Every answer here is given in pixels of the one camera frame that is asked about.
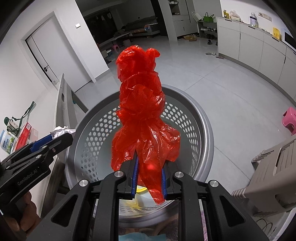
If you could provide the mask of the person's left hand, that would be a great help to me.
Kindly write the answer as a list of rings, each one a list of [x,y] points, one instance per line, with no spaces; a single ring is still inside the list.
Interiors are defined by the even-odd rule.
[[[37,214],[36,204],[32,202],[32,194],[30,192],[27,192],[22,197],[22,201],[26,206],[23,209],[20,221],[16,221],[14,218],[7,216],[4,216],[4,219],[14,232],[17,234],[20,234],[20,232],[25,233],[26,237],[28,237],[41,222],[41,219]]]

